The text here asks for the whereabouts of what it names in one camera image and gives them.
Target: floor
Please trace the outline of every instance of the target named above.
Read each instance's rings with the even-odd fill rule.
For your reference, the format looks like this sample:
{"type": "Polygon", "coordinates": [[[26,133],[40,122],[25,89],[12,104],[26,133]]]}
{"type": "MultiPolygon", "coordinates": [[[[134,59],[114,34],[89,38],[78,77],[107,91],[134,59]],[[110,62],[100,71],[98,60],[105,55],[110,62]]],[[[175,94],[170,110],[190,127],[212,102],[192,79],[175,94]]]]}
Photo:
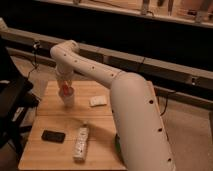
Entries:
{"type": "MultiPolygon", "coordinates": [[[[26,60],[13,57],[17,67],[24,75],[32,70],[32,65],[26,60]]],[[[76,80],[85,80],[76,75],[76,80]]],[[[54,68],[39,65],[30,74],[34,84],[33,93],[42,99],[47,82],[55,80],[54,68]]],[[[163,111],[165,99],[159,98],[159,106],[163,111]]],[[[211,111],[169,100],[168,108],[163,116],[164,124],[169,135],[171,148],[177,171],[212,171],[213,144],[210,127],[211,111]]],[[[29,112],[25,123],[33,123],[35,110],[29,112]]],[[[0,149],[0,171],[17,171],[16,155],[10,145],[0,149]]]]}

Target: black dot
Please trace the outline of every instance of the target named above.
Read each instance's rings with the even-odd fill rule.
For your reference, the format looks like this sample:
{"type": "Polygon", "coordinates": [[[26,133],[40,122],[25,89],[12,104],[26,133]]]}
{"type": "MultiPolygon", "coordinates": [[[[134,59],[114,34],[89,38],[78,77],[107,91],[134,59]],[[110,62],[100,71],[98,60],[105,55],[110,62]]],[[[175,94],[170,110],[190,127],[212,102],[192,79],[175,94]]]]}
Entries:
{"type": "Polygon", "coordinates": [[[153,100],[150,100],[150,101],[149,101],[149,103],[150,103],[150,104],[153,104],[153,103],[154,103],[154,101],[153,101],[153,100]]]}
{"type": "Polygon", "coordinates": [[[162,128],[159,128],[159,129],[158,129],[158,132],[162,132],[162,130],[163,130],[162,128]]]}

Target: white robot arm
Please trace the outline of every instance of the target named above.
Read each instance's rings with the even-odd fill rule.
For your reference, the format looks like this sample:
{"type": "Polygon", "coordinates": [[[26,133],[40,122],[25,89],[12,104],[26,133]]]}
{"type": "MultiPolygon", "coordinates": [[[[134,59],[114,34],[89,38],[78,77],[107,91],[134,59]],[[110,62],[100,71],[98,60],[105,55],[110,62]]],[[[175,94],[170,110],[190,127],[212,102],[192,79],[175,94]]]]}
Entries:
{"type": "Polygon", "coordinates": [[[127,170],[175,171],[162,118],[148,82],[138,74],[86,59],[77,52],[74,41],[51,49],[58,79],[72,79],[74,69],[110,89],[112,113],[127,170]]]}

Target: wooden table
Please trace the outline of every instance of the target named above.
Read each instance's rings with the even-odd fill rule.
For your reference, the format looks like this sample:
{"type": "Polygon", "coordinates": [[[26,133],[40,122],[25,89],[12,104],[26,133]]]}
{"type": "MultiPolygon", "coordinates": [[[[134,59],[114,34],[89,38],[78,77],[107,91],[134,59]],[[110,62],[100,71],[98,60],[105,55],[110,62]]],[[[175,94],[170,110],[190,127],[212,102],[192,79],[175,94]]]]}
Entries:
{"type": "Polygon", "coordinates": [[[93,81],[74,81],[73,88],[75,105],[66,108],[57,95],[57,83],[48,83],[19,163],[20,170],[126,170],[115,152],[109,91],[93,81]],[[90,107],[89,99],[96,95],[105,95],[108,104],[90,107]],[[72,156],[77,130],[84,121],[89,124],[90,137],[86,162],[79,164],[72,156]],[[44,129],[64,132],[64,143],[42,141],[44,129]]]}

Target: black phone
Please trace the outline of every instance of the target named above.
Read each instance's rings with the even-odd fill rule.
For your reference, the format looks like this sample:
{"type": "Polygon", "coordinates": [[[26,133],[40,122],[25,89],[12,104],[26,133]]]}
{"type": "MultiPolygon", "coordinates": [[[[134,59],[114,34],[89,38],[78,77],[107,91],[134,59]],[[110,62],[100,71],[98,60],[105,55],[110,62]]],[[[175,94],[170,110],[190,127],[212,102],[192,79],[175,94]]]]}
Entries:
{"type": "Polygon", "coordinates": [[[56,131],[50,131],[50,130],[44,130],[44,132],[42,133],[41,138],[44,141],[63,143],[64,139],[65,139],[65,133],[56,132],[56,131]]]}

